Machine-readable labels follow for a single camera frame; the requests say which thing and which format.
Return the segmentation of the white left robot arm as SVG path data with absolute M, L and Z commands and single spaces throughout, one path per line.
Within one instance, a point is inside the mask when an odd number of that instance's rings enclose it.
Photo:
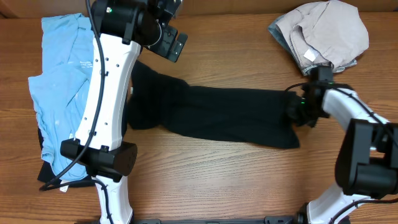
M 142 49 L 175 62 L 187 36 L 169 25 L 181 0 L 89 3 L 94 62 L 85 110 L 62 156 L 86 168 L 101 206 L 100 223 L 132 223 L 128 175 L 137 146 L 122 135 L 123 111 L 133 66 Z

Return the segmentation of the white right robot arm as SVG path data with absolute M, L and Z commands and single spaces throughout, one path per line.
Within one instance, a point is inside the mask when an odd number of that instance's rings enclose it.
M 295 106 L 301 121 L 334 117 L 345 130 L 336 163 L 335 183 L 297 212 L 294 223 L 340 223 L 365 203 L 397 203 L 397 124 L 363 103 L 349 86 L 333 82 L 300 83 Z

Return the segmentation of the black shirt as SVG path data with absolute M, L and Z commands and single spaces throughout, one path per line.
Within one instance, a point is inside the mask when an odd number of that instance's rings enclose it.
M 163 126 L 192 138 L 300 146 L 285 113 L 286 101 L 297 97 L 294 92 L 190 86 L 141 62 L 135 63 L 131 79 L 127 121 L 132 129 Z

